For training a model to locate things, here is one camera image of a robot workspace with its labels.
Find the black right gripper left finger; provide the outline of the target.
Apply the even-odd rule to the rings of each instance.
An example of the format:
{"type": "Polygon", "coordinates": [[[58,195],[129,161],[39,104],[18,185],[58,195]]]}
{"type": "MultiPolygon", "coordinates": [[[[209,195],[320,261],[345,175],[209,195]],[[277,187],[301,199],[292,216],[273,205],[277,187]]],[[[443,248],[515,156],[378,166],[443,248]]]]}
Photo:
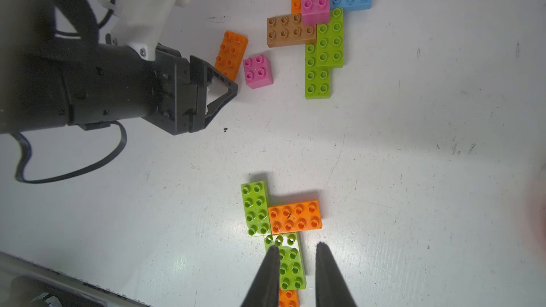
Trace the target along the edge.
{"type": "Polygon", "coordinates": [[[241,307],[278,307],[280,264],[280,250],[273,245],[267,250],[267,254],[241,307]]]}

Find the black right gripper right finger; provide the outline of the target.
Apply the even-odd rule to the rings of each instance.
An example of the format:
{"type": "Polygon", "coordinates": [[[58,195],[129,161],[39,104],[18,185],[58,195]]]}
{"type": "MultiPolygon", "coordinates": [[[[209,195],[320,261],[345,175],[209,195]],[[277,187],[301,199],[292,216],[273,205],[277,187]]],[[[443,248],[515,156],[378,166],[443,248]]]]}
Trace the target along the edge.
{"type": "Polygon", "coordinates": [[[324,242],[317,244],[316,305],[357,307],[334,256],[324,242]]]}

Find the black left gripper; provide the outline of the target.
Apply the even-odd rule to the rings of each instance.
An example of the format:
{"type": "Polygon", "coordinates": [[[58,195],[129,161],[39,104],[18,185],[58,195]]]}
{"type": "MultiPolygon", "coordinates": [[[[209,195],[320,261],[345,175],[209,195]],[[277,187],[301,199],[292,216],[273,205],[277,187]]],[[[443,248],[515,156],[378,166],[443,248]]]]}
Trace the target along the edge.
{"type": "Polygon", "coordinates": [[[127,47],[100,45],[90,57],[55,60],[20,53],[1,88],[1,133],[143,118],[172,134],[199,132],[238,94],[209,62],[159,48],[141,59],[127,47]],[[207,88],[227,92],[207,103],[207,88]]]}

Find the lime green lego plate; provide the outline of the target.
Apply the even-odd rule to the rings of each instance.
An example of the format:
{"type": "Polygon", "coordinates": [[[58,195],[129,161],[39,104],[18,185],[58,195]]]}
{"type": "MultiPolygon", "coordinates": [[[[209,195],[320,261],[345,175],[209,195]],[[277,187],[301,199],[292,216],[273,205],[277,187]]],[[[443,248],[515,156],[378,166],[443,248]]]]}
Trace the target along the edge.
{"type": "Polygon", "coordinates": [[[269,234],[264,238],[264,245],[266,251],[271,246],[278,247],[280,251],[280,289],[293,291],[307,288],[299,234],[269,234]]]}

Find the small pink lego brick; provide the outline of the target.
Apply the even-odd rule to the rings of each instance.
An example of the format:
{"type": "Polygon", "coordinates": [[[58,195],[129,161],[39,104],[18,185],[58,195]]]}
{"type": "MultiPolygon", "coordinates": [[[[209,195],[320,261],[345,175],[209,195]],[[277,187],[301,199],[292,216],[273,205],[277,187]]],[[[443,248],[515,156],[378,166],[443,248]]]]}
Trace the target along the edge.
{"type": "Polygon", "coordinates": [[[270,60],[265,54],[244,59],[243,68],[245,83],[253,90],[274,83],[270,60]]]}

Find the brown lego plate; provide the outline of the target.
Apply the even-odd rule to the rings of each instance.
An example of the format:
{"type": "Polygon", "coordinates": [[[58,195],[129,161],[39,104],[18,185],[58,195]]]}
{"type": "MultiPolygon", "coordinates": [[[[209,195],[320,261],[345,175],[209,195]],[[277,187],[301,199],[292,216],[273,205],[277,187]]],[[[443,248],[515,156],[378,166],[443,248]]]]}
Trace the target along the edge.
{"type": "Polygon", "coordinates": [[[317,42],[317,26],[305,25],[301,14],[287,14],[267,19],[267,45],[270,48],[309,45],[317,42]]]}

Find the green lego plate front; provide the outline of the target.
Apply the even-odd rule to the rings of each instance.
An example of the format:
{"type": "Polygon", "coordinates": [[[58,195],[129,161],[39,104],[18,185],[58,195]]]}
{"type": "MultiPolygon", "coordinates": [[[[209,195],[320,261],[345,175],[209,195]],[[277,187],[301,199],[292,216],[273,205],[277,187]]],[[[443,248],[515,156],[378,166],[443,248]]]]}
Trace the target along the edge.
{"type": "Polygon", "coordinates": [[[305,48],[305,98],[326,99],[331,96],[330,70],[318,67],[317,49],[314,44],[305,48]]]}

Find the pink lego brick front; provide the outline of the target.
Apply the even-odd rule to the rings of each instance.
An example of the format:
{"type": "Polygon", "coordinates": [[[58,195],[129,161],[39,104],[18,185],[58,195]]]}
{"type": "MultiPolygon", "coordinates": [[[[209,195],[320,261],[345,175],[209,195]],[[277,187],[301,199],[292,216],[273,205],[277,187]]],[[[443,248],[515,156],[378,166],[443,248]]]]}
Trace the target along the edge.
{"type": "Polygon", "coordinates": [[[305,26],[330,22],[330,0],[302,0],[301,17],[305,26]]]}

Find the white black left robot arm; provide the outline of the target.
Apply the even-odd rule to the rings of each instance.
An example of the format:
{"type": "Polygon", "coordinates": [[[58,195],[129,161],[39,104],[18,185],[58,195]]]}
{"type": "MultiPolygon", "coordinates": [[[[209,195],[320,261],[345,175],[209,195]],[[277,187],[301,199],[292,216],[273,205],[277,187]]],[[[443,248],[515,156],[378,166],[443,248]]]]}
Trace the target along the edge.
{"type": "Polygon", "coordinates": [[[142,118],[178,135],[205,129],[237,95],[211,64],[159,42],[191,0],[105,0],[100,42],[88,0],[1,0],[1,132],[101,129],[142,118]]]}

